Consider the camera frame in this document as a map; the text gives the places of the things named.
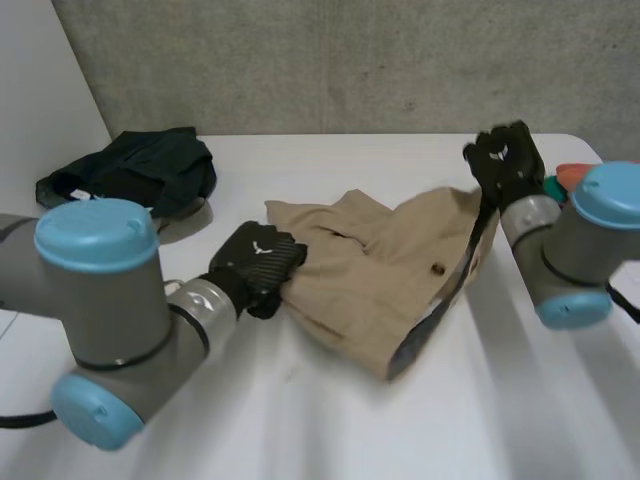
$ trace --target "white table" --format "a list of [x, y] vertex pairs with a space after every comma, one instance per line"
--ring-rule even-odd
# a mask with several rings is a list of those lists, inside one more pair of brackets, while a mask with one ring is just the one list
[[[360, 188], [390, 207], [437, 185], [472, 188], [469, 135], [205, 137], [214, 221], [162, 247], [167, 278], [204, 271], [263, 202], [331, 203]], [[549, 167], [599, 162], [582, 140], [539, 135]], [[624, 272], [616, 284], [635, 285]], [[633, 297], [640, 301], [640, 295]], [[245, 319], [124, 450], [59, 423], [0, 432], [3, 480], [632, 479], [640, 471], [640, 327], [620, 311], [591, 330], [536, 318], [502, 231], [477, 282], [409, 374], [384, 385], [318, 346], [286, 313]], [[72, 365], [54, 320], [18, 317], [0, 343], [0, 413], [47, 408]]]

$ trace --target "black garment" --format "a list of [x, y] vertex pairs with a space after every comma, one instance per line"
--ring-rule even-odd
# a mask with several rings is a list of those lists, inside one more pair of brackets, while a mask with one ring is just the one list
[[216, 184], [211, 153], [193, 127], [123, 132], [107, 148], [67, 165], [36, 184], [47, 208], [105, 197], [131, 200], [166, 218], [208, 198]]

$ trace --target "clothing item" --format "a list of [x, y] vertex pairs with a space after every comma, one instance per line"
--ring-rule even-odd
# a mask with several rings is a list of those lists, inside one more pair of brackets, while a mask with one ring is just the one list
[[47, 208], [92, 198], [122, 198], [168, 218], [202, 205], [216, 184], [211, 153], [193, 127], [124, 132], [104, 150], [82, 157], [36, 185]]
[[266, 202], [269, 221], [309, 247], [283, 300], [318, 340], [392, 380], [491, 248], [498, 216], [481, 196], [438, 188], [395, 210], [359, 190], [334, 205]]

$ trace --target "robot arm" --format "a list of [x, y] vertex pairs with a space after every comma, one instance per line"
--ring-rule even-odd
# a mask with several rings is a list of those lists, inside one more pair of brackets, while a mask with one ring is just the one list
[[522, 122], [481, 133], [464, 157], [500, 221], [536, 313], [552, 329], [581, 328], [611, 311], [608, 280], [640, 256], [640, 165], [593, 169], [560, 209]]
[[0, 216], [0, 306], [62, 321], [77, 367], [53, 388], [53, 410], [85, 442], [116, 450], [222, 355], [243, 310], [275, 314], [305, 256], [291, 235], [247, 222], [167, 298], [146, 210], [74, 202], [39, 221]]

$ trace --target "crumpled cloth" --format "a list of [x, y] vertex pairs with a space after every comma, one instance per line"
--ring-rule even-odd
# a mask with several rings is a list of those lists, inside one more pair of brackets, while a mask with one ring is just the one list
[[390, 365], [403, 340], [431, 304], [452, 292], [465, 258], [473, 253], [466, 283], [491, 248], [493, 210], [478, 247], [467, 249], [480, 200], [479, 190], [443, 187], [395, 210], [360, 190], [333, 205], [266, 202], [270, 223], [309, 247], [282, 288], [284, 302], [320, 342], [382, 379], [395, 378]]

